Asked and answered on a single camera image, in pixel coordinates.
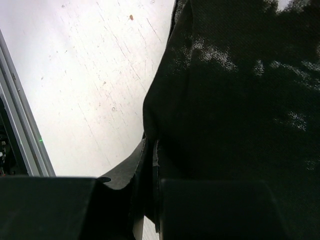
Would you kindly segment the black white splatter trousers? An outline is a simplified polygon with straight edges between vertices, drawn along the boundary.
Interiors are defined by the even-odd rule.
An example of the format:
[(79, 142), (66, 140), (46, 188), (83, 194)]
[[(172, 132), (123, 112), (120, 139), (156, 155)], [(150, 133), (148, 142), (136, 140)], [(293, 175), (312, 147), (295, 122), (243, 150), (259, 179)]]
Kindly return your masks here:
[(291, 238), (319, 239), (319, 1), (177, 0), (143, 128), (156, 186), (263, 180)]

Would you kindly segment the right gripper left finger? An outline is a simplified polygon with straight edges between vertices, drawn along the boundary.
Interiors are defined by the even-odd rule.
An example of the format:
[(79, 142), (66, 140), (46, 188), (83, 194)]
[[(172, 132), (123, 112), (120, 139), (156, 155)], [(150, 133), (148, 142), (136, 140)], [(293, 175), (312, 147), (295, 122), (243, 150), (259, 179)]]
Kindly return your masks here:
[(140, 240), (143, 139), (99, 178), (5, 176), (0, 179), (3, 240)]

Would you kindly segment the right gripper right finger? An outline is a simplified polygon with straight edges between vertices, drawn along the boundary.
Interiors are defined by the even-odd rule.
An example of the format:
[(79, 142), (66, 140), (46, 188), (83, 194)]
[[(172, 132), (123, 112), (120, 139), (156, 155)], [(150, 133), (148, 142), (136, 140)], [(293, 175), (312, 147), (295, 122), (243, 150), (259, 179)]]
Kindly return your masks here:
[(145, 213), (162, 240), (288, 240), (269, 186), (240, 140), (149, 141)]

